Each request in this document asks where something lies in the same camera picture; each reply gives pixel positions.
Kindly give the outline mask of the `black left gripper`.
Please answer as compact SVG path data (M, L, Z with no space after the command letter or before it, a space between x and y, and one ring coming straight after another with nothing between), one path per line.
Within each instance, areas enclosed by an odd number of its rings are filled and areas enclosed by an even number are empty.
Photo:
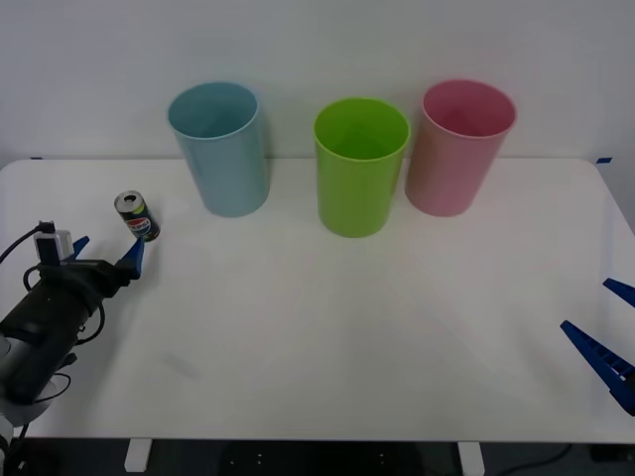
M40 264L37 270L42 284L71 293L88 312L95 312L106 298L113 298L121 288L141 278L145 241L138 238L115 265L104 260L75 261L89 241L88 236L83 236L72 243L71 253L65 258L72 262Z

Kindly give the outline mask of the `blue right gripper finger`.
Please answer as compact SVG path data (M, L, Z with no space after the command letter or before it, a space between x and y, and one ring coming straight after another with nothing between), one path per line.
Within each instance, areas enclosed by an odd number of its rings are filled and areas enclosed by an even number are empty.
M561 330L608 388L619 406L634 416L634 366L565 320Z
M635 288L613 279L606 279L602 285L623 299L632 307L635 306Z

